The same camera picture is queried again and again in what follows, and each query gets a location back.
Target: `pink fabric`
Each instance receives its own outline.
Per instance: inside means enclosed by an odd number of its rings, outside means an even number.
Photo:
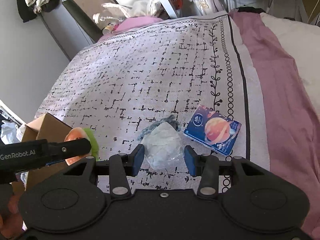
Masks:
[[[320,123],[294,59],[260,15],[231,13],[257,70],[266,116],[270,170],[302,189],[310,211],[302,226],[320,239]]]
[[[126,32],[126,31],[128,31],[130,29],[133,29],[133,28],[140,28],[140,27],[143,27],[143,26],[151,25],[151,24],[154,24],[154,23],[162,22],[162,21],[163,21],[162,19],[157,18],[157,17],[152,17],[152,16],[128,18],[128,19],[125,19],[124,22],[121,23],[118,26],[117,30],[115,30],[111,34],[103,35],[98,40],[98,42],[99,41],[103,41],[103,40],[105,40],[107,38],[110,38],[112,36],[115,36],[117,34]]]

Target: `blue tissue packet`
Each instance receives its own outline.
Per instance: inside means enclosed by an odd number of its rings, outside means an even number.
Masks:
[[[228,156],[240,128],[241,123],[199,105],[183,134],[217,153]]]

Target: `crumpled white tissue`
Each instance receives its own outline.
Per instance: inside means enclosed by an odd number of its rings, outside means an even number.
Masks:
[[[146,135],[141,143],[144,145],[146,159],[154,170],[170,168],[183,161],[181,138],[167,122]]]

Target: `plastic bottle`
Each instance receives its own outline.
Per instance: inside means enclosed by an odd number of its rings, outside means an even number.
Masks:
[[[107,27],[108,25],[117,25],[123,22],[122,19],[118,19],[110,16],[111,13],[108,10],[103,10],[101,13],[96,13],[92,16],[94,22],[100,29]]]

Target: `planet illustration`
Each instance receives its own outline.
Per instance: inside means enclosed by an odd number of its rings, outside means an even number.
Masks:
[[[204,141],[212,145],[228,140],[230,137],[230,124],[232,122],[233,121],[228,122],[220,117],[210,119],[204,127]]]

